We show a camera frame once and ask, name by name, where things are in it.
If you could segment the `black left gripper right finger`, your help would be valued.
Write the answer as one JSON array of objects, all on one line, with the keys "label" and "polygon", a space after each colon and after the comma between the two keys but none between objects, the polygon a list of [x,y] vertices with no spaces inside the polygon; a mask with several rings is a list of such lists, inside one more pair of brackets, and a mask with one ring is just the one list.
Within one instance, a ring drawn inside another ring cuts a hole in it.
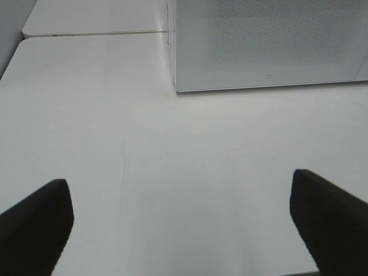
[{"label": "black left gripper right finger", "polygon": [[289,212],[321,275],[367,275],[367,202],[297,169]]}]

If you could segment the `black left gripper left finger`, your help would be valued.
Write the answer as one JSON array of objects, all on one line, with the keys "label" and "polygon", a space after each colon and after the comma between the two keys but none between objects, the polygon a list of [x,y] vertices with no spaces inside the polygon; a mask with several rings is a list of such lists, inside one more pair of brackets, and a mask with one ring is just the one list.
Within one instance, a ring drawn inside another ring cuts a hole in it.
[{"label": "black left gripper left finger", "polygon": [[64,179],[50,181],[1,213],[1,275],[51,275],[73,224]]}]

